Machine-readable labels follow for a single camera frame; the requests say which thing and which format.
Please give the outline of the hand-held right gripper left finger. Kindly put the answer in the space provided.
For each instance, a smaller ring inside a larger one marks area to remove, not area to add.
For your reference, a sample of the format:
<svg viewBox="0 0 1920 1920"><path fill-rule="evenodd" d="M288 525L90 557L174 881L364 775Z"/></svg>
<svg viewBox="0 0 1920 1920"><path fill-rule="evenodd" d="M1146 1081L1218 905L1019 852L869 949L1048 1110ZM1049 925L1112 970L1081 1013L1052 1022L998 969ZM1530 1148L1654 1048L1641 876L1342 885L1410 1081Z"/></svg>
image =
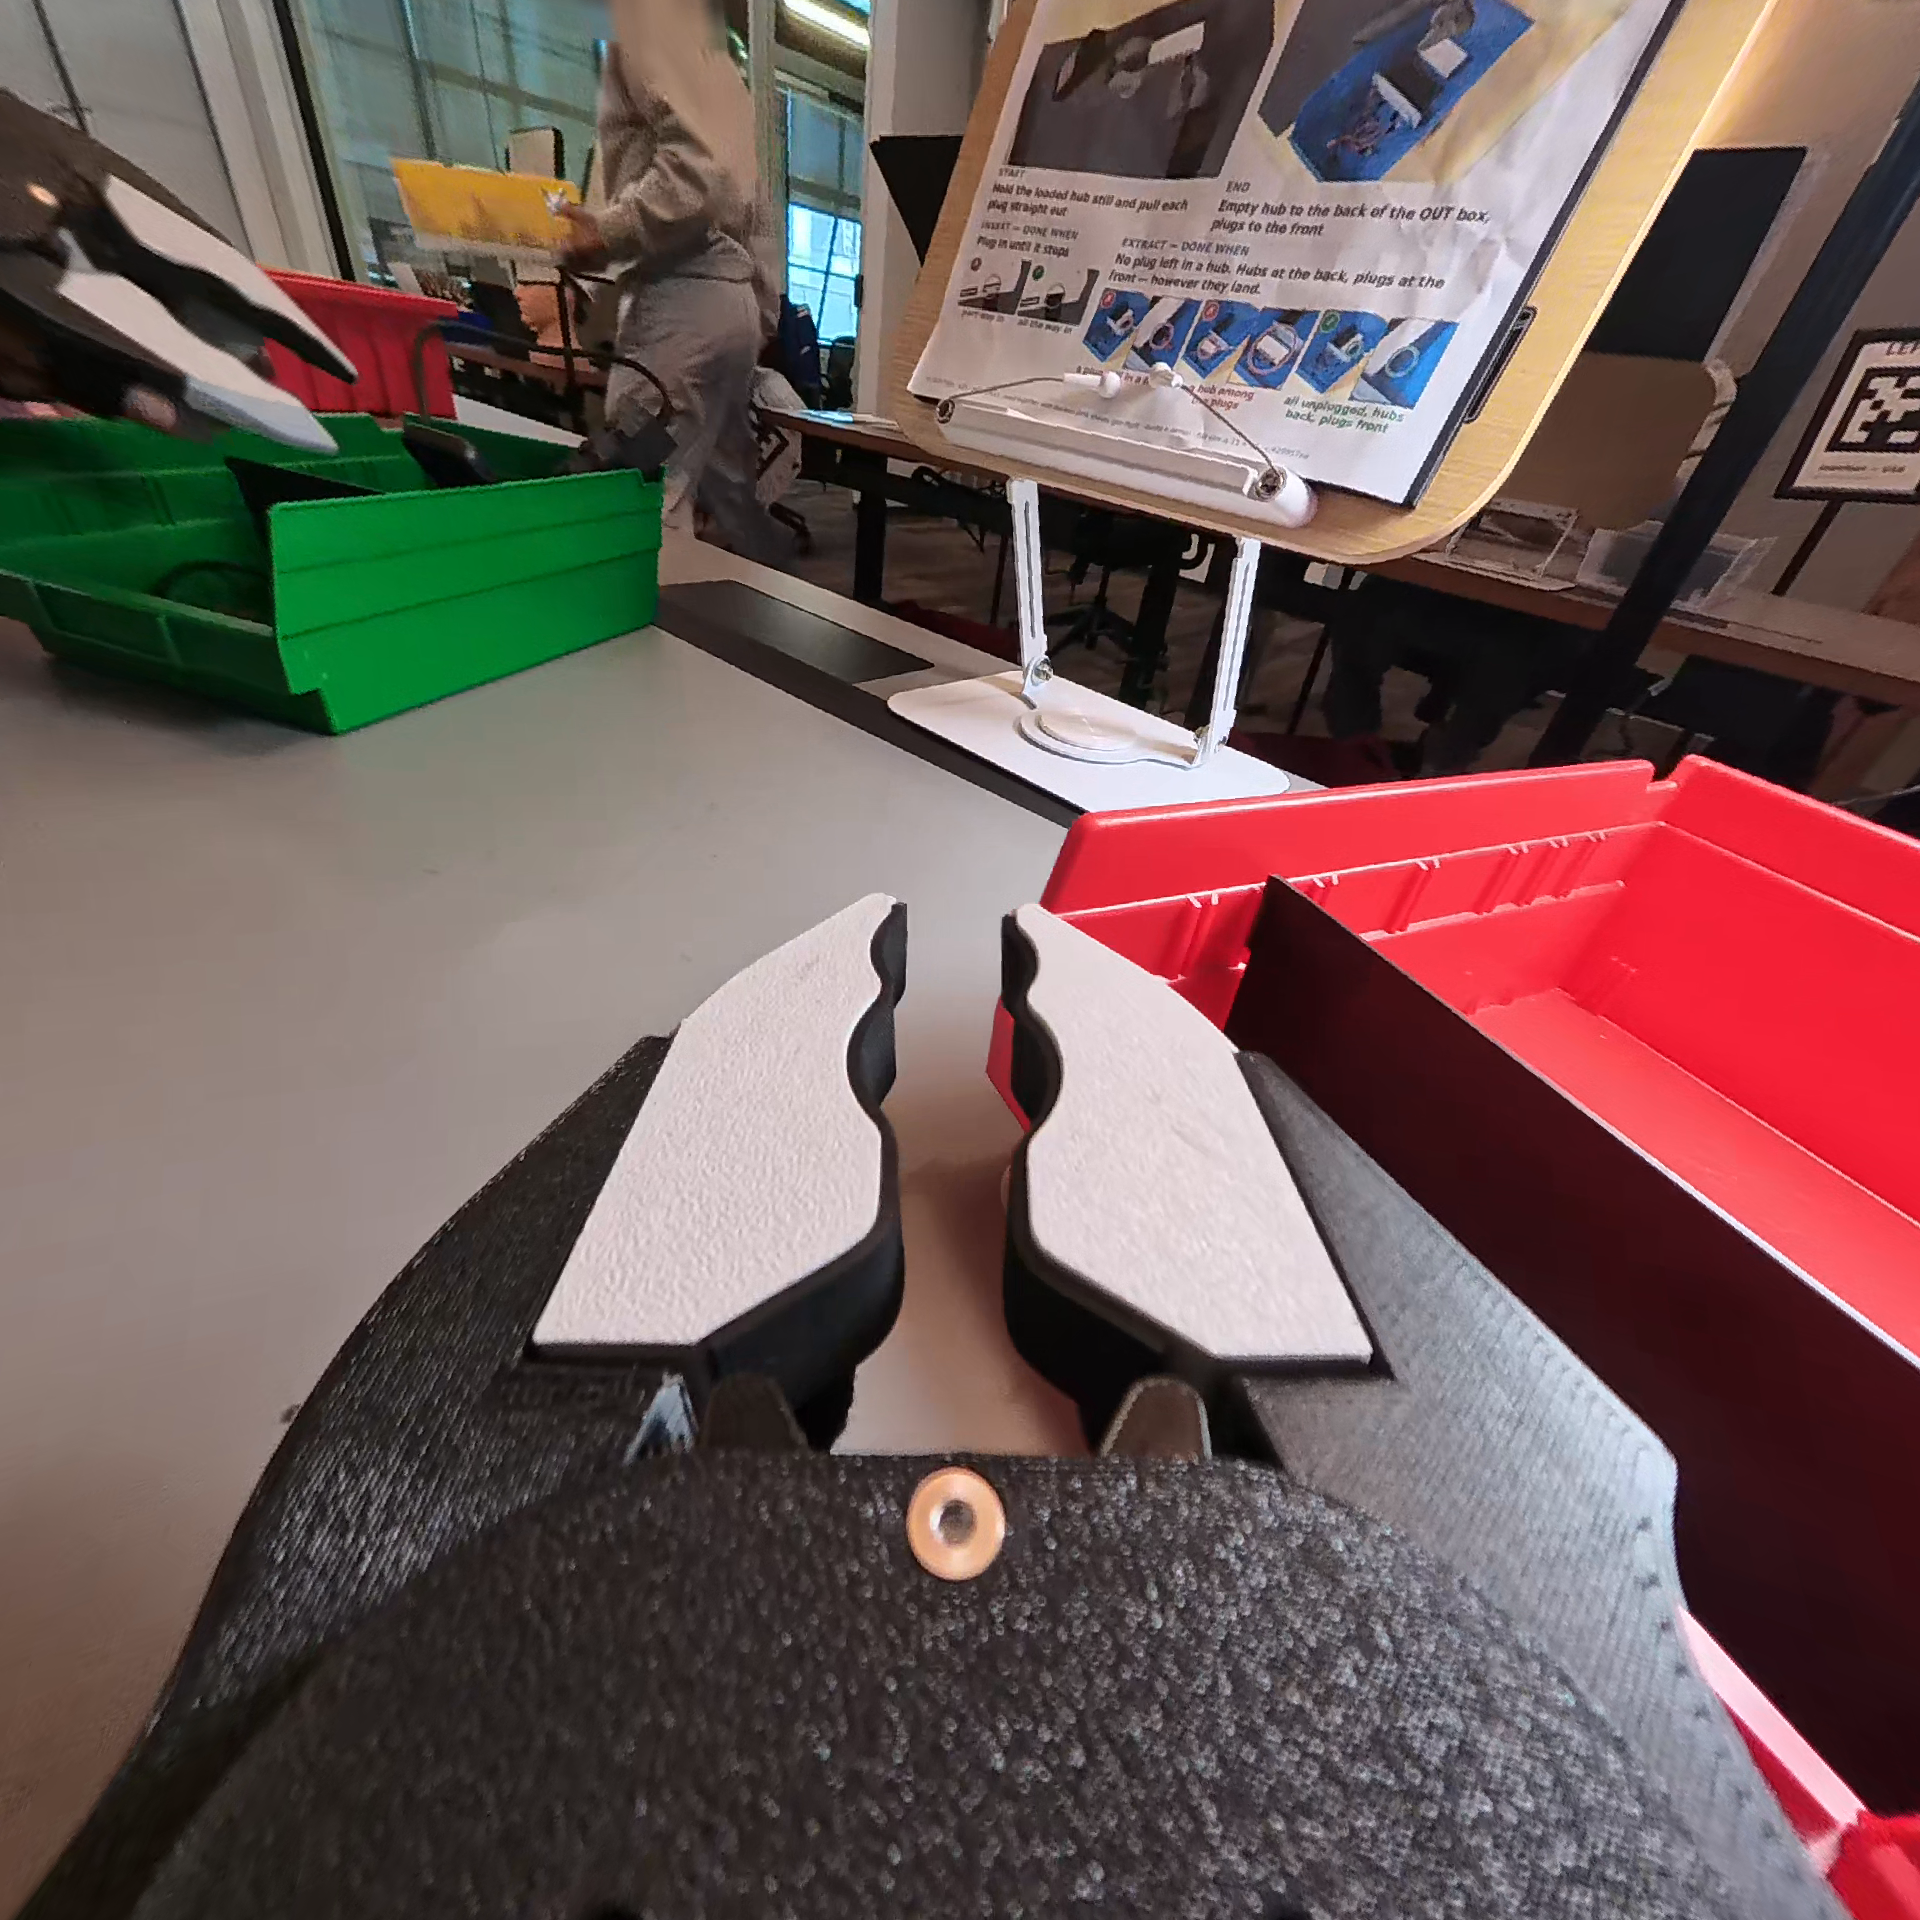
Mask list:
<svg viewBox="0 0 1920 1920"><path fill-rule="evenodd" d="M859 1364L905 1247L897 1081L905 903L872 893L676 1029L533 1330L541 1356Z"/></svg>

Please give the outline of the wooden background desk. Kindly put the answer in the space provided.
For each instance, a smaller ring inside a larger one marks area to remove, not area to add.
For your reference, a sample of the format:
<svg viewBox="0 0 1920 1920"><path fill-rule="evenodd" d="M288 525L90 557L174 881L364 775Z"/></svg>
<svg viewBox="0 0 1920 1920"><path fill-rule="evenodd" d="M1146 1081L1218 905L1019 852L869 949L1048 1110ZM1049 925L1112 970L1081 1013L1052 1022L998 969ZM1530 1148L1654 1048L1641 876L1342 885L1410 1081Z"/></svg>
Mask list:
<svg viewBox="0 0 1920 1920"><path fill-rule="evenodd" d="M1376 574L1584 633L1603 630L1617 613L1613 596L1586 586L1539 585L1428 557L1392 559ZM1918 709L1918 628L1878 615L1739 589L1720 613L1672 607L1638 661L1653 666L1692 656L1909 713Z"/></svg>

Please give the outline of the black and white tag sign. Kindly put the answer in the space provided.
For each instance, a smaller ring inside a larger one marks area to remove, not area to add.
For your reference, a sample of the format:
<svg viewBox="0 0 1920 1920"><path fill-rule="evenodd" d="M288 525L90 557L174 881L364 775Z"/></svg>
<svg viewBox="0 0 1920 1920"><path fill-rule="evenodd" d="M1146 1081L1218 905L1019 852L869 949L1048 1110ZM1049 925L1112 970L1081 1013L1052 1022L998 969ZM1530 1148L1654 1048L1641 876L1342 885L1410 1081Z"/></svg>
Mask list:
<svg viewBox="0 0 1920 1920"><path fill-rule="evenodd" d="M1918 498L1918 327L1854 334L1774 495L1883 505Z"/></svg>

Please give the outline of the black bin divider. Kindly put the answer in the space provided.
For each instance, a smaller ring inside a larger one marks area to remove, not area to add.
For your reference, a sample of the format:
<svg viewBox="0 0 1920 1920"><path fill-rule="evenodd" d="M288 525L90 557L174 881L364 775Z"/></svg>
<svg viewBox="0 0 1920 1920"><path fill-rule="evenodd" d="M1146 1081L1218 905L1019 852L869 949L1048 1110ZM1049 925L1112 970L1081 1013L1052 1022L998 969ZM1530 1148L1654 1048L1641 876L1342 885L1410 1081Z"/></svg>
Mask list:
<svg viewBox="0 0 1920 1920"><path fill-rule="evenodd" d="M1915 1813L1915 1357L1281 876L1227 1034L1658 1433L1692 1617L1873 1809Z"/></svg>
<svg viewBox="0 0 1920 1920"><path fill-rule="evenodd" d="M269 537L276 508L382 495L377 486L348 481L325 470L267 464L245 454L224 454L224 465L262 541Z"/></svg>

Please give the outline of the instruction board on stand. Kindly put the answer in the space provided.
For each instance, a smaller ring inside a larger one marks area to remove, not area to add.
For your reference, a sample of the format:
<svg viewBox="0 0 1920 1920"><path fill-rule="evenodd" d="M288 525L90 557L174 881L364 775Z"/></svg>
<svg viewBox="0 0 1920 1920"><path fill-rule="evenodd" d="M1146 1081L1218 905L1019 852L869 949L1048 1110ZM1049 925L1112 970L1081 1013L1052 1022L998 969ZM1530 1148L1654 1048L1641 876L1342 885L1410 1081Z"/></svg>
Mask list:
<svg viewBox="0 0 1920 1920"><path fill-rule="evenodd" d="M1496 498L1769 12L1018 5L888 385L1006 479L1018 666L891 713L1081 812L1285 792L1229 745L1260 561L1376 568ZM1222 537L1197 725L1049 657L1048 492Z"/></svg>

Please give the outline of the black wall panel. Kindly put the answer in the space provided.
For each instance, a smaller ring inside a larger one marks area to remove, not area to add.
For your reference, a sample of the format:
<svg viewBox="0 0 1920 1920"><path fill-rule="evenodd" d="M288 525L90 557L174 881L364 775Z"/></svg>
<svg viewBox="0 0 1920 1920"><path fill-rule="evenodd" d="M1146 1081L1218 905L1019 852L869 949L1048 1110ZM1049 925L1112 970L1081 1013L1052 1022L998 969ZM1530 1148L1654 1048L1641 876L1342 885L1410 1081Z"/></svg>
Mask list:
<svg viewBox="0 0 1920 1920"><path fill-rule="evenodd" d="M1693 150L1586 352L1706 364L1806 161L1806 145Z"/></svg>

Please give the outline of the red plastic bin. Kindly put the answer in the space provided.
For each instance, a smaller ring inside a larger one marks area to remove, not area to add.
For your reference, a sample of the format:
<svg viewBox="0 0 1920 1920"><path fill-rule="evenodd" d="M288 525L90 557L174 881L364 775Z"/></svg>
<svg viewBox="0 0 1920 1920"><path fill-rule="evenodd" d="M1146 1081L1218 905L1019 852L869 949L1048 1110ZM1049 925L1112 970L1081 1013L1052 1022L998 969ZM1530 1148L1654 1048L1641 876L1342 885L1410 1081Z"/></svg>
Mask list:
<svg viewBox="0 0 1920 1920"><path fill-rule="evenodd" d="M1090 814L1043 903L1227 1032L1270 876L1915 1357L1915 844L1708 759ZM1733 1684L1854 1916L1915 1916L1873 1809Z"/></svg>
<svg viewBox="0 0 1920 1920"><path fill-rule="evenodd" d="M269 270L269 279L352 360L355 382L314 367L280 343L269 343L273 374L317 416L366 414L380 417L454 417L449 350L441 324L459 316L457 303L385 289L346 279Z"/></svg>

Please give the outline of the yellow board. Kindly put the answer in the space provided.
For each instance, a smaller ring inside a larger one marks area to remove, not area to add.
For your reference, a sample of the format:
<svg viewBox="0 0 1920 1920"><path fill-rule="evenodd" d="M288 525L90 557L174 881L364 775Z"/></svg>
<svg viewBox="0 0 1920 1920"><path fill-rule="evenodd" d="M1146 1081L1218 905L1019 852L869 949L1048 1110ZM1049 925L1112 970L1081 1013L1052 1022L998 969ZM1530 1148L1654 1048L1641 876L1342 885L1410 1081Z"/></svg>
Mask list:
<svg viewBox="0 0 1920 1920"><path fill-rule="evenodd" d="M581 205L571 181L500 174L440 159L390 159L401 207L426 249L491 255L554 255Z"/></svg>

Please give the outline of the clear plastic tray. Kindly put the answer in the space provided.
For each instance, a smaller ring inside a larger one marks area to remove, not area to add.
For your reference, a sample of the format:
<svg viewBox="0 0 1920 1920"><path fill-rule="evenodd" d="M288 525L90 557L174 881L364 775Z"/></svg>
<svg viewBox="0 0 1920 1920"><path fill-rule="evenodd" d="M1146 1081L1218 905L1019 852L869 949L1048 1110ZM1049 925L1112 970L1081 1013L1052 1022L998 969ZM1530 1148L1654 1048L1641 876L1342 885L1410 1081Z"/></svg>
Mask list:
<svg viewBox="0 0 1920 1920"><path fill-rule="evenodd" d="M1547 592L1584 589L1619 598L1661 529L1659 519L1613 529L1571 508L1499 495L1424 554ZM1720 613L1748 585L1771 545L1771 537L1715 534L1673 604L1688 613Z"/></svg>

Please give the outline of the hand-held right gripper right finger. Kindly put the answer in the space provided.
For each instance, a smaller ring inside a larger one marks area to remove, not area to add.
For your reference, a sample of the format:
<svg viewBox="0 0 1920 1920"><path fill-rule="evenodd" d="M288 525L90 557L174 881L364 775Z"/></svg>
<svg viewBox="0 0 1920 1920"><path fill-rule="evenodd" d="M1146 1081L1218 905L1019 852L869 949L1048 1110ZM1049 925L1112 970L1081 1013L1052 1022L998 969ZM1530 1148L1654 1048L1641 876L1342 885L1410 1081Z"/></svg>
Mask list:
<svg viewBox="0 0 1920 1920"><path fill-rule="evenodd" d="M1369 1328L1222 1031L1038 903L1003 925L1018 1247L1153 1353L1365 1369Z"/></svg>

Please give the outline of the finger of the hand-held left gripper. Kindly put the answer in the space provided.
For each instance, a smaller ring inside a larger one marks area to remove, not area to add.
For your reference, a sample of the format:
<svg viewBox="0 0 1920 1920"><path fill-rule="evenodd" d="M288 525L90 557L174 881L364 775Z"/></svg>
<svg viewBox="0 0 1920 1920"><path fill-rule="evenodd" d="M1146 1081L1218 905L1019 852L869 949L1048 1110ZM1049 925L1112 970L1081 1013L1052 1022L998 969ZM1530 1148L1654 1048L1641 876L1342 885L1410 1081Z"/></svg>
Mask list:
<svg viewBox="0 0 1920 1920"><path fill-rule="evenodd" d="M333 452L331 431L276 384L269 345L331 377L342 370L340 350L296 306L261 306L222 279L193 276L162 301L84 258L50 266L50 397L84 414L187 436L236 426L299 452Z"/></svg>
<svg viewBox="0 0 1920 1920"><path fill-rule="evenodd" d="M217 231L181 212L146 188L108 176L96 226L113 241L117 270L169 306L201 301L276 343L340 382L357 382L355 360L275 276L230 246Z"/></svg>

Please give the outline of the green plastic bin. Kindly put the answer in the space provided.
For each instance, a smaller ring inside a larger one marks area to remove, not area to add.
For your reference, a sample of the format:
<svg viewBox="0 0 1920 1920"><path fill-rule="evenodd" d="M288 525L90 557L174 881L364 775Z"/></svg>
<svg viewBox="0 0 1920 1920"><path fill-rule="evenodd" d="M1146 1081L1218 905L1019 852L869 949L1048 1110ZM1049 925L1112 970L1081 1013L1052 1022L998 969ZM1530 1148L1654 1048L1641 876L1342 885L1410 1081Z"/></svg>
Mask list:
<svg viewBox="0 0 1920 1920"><path fill-rule="evenodd" d="M653 622L653 476L573 470L558 444L457 422L496 484L435 488L397 426L322 425L330 454L236 429L8 420L5 615L66 664L326 736ZM276 508L262 541L224 454L382 495Z"/></svg>

